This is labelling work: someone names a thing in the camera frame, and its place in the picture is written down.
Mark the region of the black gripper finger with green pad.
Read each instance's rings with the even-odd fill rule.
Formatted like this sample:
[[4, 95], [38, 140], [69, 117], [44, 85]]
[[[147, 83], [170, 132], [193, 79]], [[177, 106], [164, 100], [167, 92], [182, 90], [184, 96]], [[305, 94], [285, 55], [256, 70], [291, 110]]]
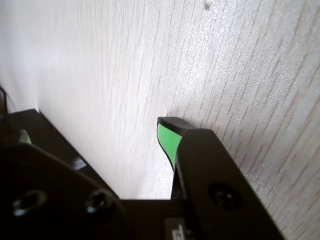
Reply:
[[157, 139], [203, 240], [281, 240], [281, 232], [217, 135], [178, 117], [157, 119]]

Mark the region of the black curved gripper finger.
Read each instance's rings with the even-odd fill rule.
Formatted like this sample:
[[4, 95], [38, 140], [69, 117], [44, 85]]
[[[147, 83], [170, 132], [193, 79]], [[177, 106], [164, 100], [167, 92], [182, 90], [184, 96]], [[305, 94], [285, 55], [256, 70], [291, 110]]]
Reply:
[[126, 224], [111, 192], [30, 143], [0, 140], [3, 240], [123, 240]]

